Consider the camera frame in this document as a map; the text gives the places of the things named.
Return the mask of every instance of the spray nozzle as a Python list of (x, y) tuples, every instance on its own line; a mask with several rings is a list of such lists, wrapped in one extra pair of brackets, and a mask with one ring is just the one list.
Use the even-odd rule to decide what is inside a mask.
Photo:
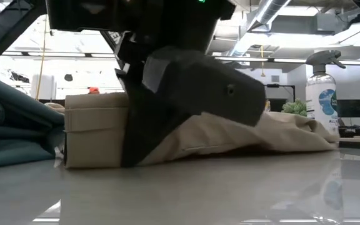
[(332, 57), (332, 58), (330, 58), (330, 59), (331, 59), (331, 61), (332, 61), (335, 65), (337, 65), (338, 67), (343, 68), (343, 69), (346, 68), (346, 66), (344, 66), (343, 63), (341, 63), (340, 61), (338, 61), (337, 58)]
[(313, 66), (313, 73), (326, 72), (326, 65), (334, 63), (340, 68), (345, 69), (346, 67), (338, 61), (341, 57), (340, 51), (321, 51), (313, 54), (306, 60), (306, 64)]

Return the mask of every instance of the succulent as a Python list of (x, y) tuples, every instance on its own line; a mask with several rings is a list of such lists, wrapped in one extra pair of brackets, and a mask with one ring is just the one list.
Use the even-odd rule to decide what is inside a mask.
[(282, 113), (306, 116), (306, 103), (302, 102), (300, 99), (296, 99), (295, 102), (287, 102), (282, 106), (282, 109)]

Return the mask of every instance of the yellow cord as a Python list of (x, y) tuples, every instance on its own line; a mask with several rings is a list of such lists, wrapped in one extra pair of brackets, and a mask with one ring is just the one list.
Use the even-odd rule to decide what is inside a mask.
[[(261, 46), (261, 57), (263, 58), (263, 46)], [(264, 73), (264, 66), (265, 66), (265, 63), (262, 62), (262, 74), (261, 74), (262, 77), (266, 76)]]
[(40, 68), (40, 75), (38, 77), (38, 84), (37, 84), (37, 94), (36, 100), (38, 101), (38, 96), (40, 94), (40, 87), (41, 87), (41, 76), (43, 75), (43, 67), (44, 67), (44, 56), (45, 56), (45, 40), (47, 38), (47, 15), (45, 15), (45, 23), (44, 23), (44, 43), (42, 44), (42, 58), (41, 58), (41, 68)]

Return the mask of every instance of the beige cloth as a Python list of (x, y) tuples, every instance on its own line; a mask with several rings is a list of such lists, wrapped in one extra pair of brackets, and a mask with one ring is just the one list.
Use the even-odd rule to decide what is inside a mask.
[[(124, 93), (66, 98), (68, 168), (120, 166), (127, 105)], [(139, 165), (257, 144), (281, 152), (332, 150), (337, 141), (317, 121), (293, 114), (264, 112), (258, 125), (251, 127), (205, 113), (180, 125)]]

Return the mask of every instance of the reflective table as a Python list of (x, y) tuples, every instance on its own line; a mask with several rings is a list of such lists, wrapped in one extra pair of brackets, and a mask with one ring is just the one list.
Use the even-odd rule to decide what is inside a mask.
[(0, 167), (0, 225), (360, 224), (360, 149), (65, 170)]

